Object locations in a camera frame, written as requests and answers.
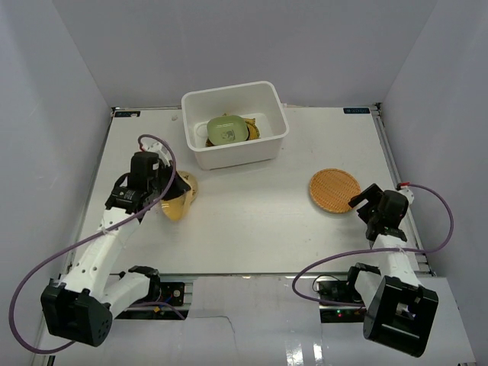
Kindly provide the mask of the yellow patterned round plate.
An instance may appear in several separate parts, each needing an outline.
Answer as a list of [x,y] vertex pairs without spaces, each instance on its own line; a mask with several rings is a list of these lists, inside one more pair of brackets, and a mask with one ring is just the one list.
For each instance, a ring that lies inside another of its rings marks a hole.
[[255,124],[255,119],[240,117],[237,115],[215,117],[207,123],[206,147],[241,143],[248,140],[257,140],[260,132]]

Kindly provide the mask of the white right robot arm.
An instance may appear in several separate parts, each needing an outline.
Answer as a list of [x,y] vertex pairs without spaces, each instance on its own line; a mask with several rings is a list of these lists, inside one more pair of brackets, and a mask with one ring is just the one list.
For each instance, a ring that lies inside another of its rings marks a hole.
[[345,297],[363,303],[365,339],[418,358],[423,355],[438,308],[438,295],[417,278],[403,246],[400,224],[413,195],[407,190],[382,190],[370,185],[349,202],[366,223],[370,249],[377,249],[377,266],[356,263],[344,285]]

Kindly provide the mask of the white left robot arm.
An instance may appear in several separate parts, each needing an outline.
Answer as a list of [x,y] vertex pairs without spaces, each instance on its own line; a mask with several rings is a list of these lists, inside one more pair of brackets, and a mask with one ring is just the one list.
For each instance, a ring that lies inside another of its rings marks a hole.
[[163,152],[136,152],[130,170],[120,176],[104,204],[98,236],[72,270],[46,286],[40,297],[49,334],[97,347],[113,320],[135,303],[159,300],[163,286],[155,268],[134,265],[108,283],[117,258],[140,227],[151,204],[190,191]]

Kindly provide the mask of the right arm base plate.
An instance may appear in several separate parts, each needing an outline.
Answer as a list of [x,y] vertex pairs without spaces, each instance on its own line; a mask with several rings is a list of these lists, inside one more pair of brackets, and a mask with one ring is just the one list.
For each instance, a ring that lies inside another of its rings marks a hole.
[[364,322],[366,309],[361,297],[350,289],[345,279],[322,275],[314,279],[312,289],[321,299],[322,324]]

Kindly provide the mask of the green square panda dish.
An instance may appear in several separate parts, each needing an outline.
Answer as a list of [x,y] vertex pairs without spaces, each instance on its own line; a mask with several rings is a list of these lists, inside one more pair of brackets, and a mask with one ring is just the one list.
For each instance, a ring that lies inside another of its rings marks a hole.
[[214,146],[241,143],[249,138],[244,119],[236,115],[215,117],[207,123],[207,136]]

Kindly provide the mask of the large round woven bamboo tray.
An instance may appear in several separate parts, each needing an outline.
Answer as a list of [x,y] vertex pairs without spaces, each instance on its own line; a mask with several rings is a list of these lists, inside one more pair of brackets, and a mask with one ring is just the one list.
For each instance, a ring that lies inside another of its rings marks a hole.
[[237,118],[239,118],[246,123],[246,128],[248,130],[248,136],[246,137],[246,141],[258,140],[261,138],[261,132],[256,124],[255,118],[241,117],[234,114],[223,114],[223,117],[225,117],[227,120],[233,121],[237,121]]

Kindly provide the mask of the tan panda oval plate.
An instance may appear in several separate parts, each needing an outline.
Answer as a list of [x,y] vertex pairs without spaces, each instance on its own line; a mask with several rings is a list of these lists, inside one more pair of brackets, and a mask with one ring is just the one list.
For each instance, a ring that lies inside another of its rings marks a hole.
[[185,192],[182,196],[171,200],[161,200],[160,205],[162,212],[172,221],[183,219],[191,206],[192,194],[190,191]]

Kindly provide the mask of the small orange woven plate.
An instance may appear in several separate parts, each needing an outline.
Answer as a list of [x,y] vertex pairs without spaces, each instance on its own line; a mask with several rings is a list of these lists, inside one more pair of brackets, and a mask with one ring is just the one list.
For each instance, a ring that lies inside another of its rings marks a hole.
[[317,207],[331,214],[344,214],[351,210],[348,202],[361,193],[361,187],[341,169],[323,169],[310,179],[309,193]]

